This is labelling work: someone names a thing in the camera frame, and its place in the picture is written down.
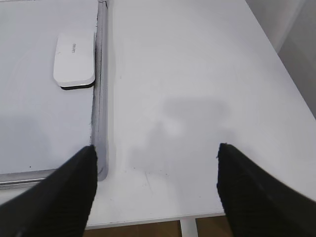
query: desk leg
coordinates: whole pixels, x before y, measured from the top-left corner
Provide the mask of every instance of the desk leg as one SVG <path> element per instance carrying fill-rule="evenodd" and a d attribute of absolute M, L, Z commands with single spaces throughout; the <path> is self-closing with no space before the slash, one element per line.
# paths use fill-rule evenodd
<path fill-rule="evenodd" d="M 195 218 L 180 220 L 182 237 L 198 237 L 198 229 Z"/>

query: wooden floor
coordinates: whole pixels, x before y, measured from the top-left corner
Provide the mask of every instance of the wooden floor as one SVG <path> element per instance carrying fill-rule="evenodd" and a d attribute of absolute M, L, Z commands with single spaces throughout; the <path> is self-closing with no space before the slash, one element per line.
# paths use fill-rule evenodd
<path fill-rule="evenodd" d="M 233 237 L 225 216 L 197 219 L 199 237 Z M 83 237 L 181 237 L 179 221 L 86 231 Z"/>

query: whiteboard eraser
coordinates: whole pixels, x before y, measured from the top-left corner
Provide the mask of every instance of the whiteboard eraser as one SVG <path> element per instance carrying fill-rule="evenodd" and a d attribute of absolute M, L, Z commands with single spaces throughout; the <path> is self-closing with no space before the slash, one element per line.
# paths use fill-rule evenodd
<path fill-rule="evenodd" d="M 88 87 L 94 82 L 94 32 L 60 33 L 53 77 L 63 89 Z"/>

